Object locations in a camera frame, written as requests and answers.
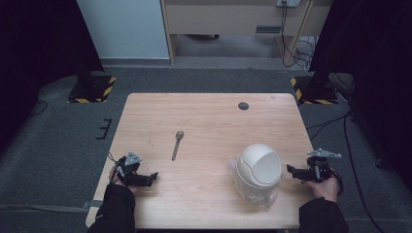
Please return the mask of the striped black stand base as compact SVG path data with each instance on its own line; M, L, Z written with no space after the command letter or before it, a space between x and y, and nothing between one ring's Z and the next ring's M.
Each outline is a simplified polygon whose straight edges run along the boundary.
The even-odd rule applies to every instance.
M316 77L296 76L291 78L292 88L298 105L337 103L334 88L327 85L327 81L319 81Z
M77 81L68 95L69 103L102 103L107 100L117 79L112 76L92 76L91 86Z

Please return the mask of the black curtain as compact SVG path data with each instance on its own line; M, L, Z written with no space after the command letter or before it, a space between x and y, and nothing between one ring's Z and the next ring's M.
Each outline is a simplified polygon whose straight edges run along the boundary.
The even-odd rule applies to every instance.
M0 0L0 150L17 133L40 88L103 69L77 0Z
M332 0L311 69L354 78L363 130L412 191L412 0Z

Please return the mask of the person's right hand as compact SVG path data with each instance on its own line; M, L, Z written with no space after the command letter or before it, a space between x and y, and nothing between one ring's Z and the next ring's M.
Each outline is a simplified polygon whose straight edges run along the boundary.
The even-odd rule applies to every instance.
M327 201L336 202L338 192L338 181L336 178L329 178L322 183L304 182L312 188L316 198L325 198Z

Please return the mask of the white swing-lid trash bin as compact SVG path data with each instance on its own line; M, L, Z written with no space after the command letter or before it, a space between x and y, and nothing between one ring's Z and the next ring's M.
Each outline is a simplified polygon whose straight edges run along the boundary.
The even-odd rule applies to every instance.
M256 187L269 187L281 180L282 162L278 153L264 144L246 147L237 157L241 179Z

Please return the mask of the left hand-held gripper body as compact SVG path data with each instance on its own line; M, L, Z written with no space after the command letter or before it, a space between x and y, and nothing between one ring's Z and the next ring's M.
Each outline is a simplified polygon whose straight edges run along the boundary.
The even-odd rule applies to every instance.
M136 173L142 158L130 151L117 163L118 178L126 186L142 186L142 181Z

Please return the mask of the person's left hand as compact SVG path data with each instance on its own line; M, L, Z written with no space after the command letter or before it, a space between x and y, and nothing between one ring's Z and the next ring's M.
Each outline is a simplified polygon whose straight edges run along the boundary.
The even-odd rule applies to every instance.
M118 169L114 166L109 175L109 184L116 184L125 187L125 184L118 177Z

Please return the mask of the white panel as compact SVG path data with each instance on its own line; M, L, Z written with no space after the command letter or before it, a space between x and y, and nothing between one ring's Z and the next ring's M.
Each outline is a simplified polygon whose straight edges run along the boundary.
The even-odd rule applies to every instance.
M160 0L77 2L100 58L169 58Z

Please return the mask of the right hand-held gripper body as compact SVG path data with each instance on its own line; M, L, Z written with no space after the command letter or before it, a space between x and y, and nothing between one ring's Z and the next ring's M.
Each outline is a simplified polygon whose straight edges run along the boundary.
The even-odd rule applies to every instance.
M330 158L341 158L340 153L331 152L328 150L312 150L308 152L309 157L306 159L309 170L314 172L313 182L321 183L332 176L335 172L328 164Z

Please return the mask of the grey wall socket box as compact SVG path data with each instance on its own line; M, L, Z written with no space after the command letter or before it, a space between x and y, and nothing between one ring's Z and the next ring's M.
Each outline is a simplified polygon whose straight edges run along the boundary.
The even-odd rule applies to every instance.
M297 8L299 4L300 4L300 0L277 0L276 1L277 7Z

